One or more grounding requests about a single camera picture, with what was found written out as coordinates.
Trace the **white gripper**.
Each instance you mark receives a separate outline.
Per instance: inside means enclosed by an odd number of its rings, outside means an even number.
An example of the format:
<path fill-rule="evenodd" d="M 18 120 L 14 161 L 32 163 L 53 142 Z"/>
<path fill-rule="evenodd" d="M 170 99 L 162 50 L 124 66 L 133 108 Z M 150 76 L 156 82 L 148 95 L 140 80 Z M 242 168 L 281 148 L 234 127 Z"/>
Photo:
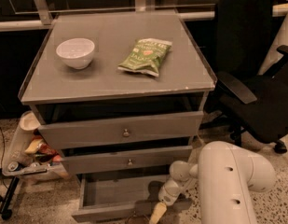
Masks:
<path fill-rule="evenodd" d="M 170 177 L 159 190 L 158 199 L 161 203 L 155 205 L 149 224 L 158 224 L 166 213 L 167 206 L 173 206 L 175 203 L 184 206 L 192 204 L 192 201 L 185 196 L 191 183 L 192 179 L 179 181 Z"/>

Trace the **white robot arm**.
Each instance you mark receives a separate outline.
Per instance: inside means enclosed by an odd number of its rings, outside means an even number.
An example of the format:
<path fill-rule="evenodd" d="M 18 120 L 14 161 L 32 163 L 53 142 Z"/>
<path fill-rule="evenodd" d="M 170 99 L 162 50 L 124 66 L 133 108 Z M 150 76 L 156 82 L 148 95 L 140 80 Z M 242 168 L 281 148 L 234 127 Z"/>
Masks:
<path fill-rule="evenodd" d="M 259 1 L 219 2 L 216 20 L 215 97 L 221 111 L 258 141 L 278 141 L 288 134 L 288 86 L 258 72 L 269 48 L 272 7 Z M 263 156 L 211 142 L 197 163 L 171 164 L 151 224 L 158 223 L 193 179 L 199 182 L 202 224 L 257 224 L 250 194 L 271 189 L 276 175 Z"/>

